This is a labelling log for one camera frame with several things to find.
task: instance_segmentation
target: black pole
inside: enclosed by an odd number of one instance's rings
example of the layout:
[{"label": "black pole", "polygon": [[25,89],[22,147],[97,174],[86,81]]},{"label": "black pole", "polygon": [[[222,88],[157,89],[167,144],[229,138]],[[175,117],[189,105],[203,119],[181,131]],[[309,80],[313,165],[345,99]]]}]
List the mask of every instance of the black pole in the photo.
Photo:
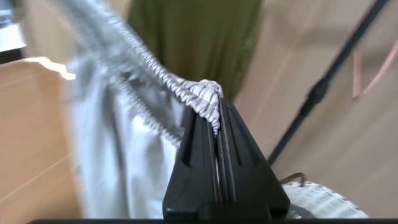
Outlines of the black pole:
[{"label": "black pole", "polygon": [[376,0],[370,10],[363,17],[362,22],[359,24],[358,28],[352,34],[352,36],[345,43],[339,55],[335,58],[335,61],[330,65],[326,74],[321,78],[310,90],[307,95],[306,102],[300,108],[298,115],[293,120],[292,124],[287,129],[286,133],[283,135],[282,139],[276,145],[275,149],[268,158],[268,163],[273,165],[280,153],[285,148],[286,144],[290,141],[294,133],[298,130],[300,125],[303,123],[305,118],[311,113],[312,109],[322,101],[323,97],[326,95],[329,83],[336,76],[337,71],[349,57],[359,40],[369,29],[372,22],[375,20],[377,15],[381,12],[383,7],[389,0]]}]

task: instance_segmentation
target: green cloth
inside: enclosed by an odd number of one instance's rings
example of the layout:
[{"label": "green cloth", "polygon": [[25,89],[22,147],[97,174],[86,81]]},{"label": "green cloth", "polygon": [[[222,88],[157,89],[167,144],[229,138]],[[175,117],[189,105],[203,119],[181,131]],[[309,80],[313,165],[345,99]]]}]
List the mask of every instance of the green cloth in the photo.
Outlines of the green cloth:
[{"label": "green cloth", "polygon": [[230,102],[249,65],[262,0],[132,0],[128,22],[160,63],[192,81],[209,79]]}]

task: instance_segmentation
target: wooden floor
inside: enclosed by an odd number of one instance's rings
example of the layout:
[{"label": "wooden floor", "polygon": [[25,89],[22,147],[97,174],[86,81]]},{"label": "wooden floor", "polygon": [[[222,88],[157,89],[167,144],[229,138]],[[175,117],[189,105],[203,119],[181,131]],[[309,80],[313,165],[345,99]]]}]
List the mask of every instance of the wooden floor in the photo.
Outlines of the wooden floor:
[{"label": "wooden floor", "polygon": [[37,62],[0,65],[0,223],[77,218],[60,75]]}]

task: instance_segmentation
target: olive green fabric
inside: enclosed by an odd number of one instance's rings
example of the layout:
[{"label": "olive green fabric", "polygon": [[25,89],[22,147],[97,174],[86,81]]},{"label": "olive green fabric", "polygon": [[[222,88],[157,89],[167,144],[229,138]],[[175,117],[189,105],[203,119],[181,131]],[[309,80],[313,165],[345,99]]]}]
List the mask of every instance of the olive green fabric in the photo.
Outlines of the olive green fabric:
[{"label": "olive green fabric", "polygon": [[262,0],[132,0],[128,22],[161,64],[218,82],[233,101],[256,44]]}]

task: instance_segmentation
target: gathered fabric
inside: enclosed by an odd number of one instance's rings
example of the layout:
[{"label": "gathered fabric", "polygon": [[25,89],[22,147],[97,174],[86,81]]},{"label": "gathered fabric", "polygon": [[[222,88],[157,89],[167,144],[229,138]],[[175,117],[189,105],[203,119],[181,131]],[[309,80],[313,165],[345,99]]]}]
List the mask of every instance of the gathered fabric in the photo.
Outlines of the gathered fabric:
[{"label": "gathered fabric", "polygon": [[223,91],[170,73],[98,0],[47,1],[78,50],[65,83],[77,192],[85,218],[162,218],[186,110],[220,128]]}]

